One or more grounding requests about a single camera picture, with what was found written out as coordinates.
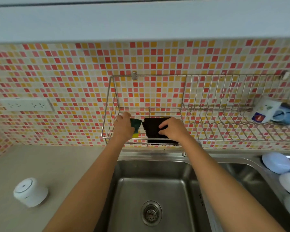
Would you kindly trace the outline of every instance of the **light blue bowl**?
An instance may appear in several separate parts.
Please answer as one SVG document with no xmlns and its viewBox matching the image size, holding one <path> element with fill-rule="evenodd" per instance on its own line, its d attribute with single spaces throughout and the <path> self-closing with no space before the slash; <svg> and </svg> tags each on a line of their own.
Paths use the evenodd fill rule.
<svg viewBox="0 0 290 232">
<path fill-rule="evenodd" d="M 290 170 L 290 160 L 278 152 L 264 154 L 262 161 L 269 170 L 277 174 L 283 174 Z"/>
</svg>

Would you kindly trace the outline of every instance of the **forearm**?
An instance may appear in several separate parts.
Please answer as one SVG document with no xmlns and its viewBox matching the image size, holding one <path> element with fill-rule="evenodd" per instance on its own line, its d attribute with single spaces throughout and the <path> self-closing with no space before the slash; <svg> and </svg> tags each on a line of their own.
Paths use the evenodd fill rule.
<svg viewBox="0 0 290 232">
<path fill-rule="evenodd" d="M 198 181 L 228 232 L 284 231 L 259 202 L 191 137 L 182 141 Z"/>
<path fill-rule="evenodd" d="M 124 142 L 111 139 L 63 201 L 44 232 L 92 232 L 102 212 Z"/>
</svg>

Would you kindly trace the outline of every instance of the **person's left arm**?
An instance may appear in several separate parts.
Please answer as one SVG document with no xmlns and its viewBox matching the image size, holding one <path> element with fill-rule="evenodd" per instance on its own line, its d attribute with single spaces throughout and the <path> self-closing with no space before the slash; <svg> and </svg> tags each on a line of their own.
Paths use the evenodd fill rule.
<svg viewBox="0 0 290 232">
<path fill-rule="evenodd" d="M 130 114 L 115 122 L 113 137 L 63 201 L 43 232 L 92 232 L 100 218 L 115 165 L 124 143 L 132 138 Z"/>
</svg>

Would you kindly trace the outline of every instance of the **power outlet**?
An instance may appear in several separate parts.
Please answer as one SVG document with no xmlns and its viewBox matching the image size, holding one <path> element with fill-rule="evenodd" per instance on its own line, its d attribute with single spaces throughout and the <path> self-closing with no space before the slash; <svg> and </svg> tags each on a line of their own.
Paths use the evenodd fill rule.
<svg viewBox="0 0 290 232">
<path fill-rule="evenodd" d="M 47 98 L 1 98 L 0 103 L 8 111 L 53 111 Z"/>
</svg>

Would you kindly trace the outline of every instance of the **dark brown cloth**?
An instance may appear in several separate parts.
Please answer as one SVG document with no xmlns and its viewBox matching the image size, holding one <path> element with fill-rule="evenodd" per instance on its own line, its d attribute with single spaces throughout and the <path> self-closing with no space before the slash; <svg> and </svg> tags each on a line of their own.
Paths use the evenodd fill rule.
<svg viewBox="0 0 290 232">
<path fill-rule="evenodd" d="M 162 129 L 166 129 L 168 126 L 164 126 L 162 129 L 159 129 L 159 125 L 169 119 L 170 117 L 160 117 L 160 118 L 144 118 L 143 121 L 143 127 L 145 129 L 146 135 L 149 138 L 165 138 L 168 137 L 165 135 L 160 135 L 159 131 Z M 154 145 L 157 143 L 163 143 L 163 144 L 178 144 L 178 142 L 175 142 L 173 140 L 147 140 L 148 143 Z"/>
</svg>

